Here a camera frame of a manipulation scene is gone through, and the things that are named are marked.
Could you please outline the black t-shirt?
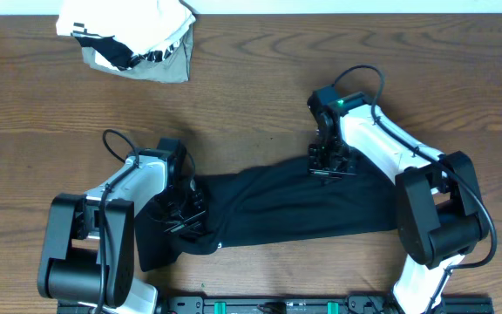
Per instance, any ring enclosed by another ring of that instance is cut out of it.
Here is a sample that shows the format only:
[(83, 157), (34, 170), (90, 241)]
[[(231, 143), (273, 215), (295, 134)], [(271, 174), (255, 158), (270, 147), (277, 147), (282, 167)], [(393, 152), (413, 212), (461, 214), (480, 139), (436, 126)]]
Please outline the black t-shirt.
[(323, 180), (308, 174), (305, 156), (236, 174), (201, 175), (195, 183), (207, 208), (201, 235), (169, 235), (149, 201), (135, 218), (143, 271), (174, 263), (182, 253), (346, 236), (397, 226), (395, 187), (364, 156), (356, 174)]

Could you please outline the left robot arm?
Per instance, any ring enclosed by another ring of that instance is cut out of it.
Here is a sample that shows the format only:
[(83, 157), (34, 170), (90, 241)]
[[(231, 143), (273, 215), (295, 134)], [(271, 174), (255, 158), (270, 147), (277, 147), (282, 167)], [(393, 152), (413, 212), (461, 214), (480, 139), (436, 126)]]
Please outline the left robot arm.
[(122, 168), (81, 195), (50, 206), (37, 289), (59, 313), (168, 313), (159, 290), (134, 275), (136, 244), (194, 240), (205, 234), (207, 207), (182, 167), (185, 146), (163, 138), (135, 147)]

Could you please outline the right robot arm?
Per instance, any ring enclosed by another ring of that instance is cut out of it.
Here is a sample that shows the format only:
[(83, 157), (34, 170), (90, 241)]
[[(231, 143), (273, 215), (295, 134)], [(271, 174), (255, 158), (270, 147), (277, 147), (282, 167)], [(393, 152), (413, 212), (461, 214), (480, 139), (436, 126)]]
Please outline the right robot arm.
[(489, 297), (444, 297), (452, 271), (492, 228), (481, 209), (475, 169), (462, 152), (443, 154), (391, 122), (362, 92), (340, 96), (332, 85), (307, 102), (318, 142), (310, 174), (343, 179), (366, 158), (397, 191), (397, 228), (407, 253), (387, 297), (349, 296), (348, 313), (491, 313)]

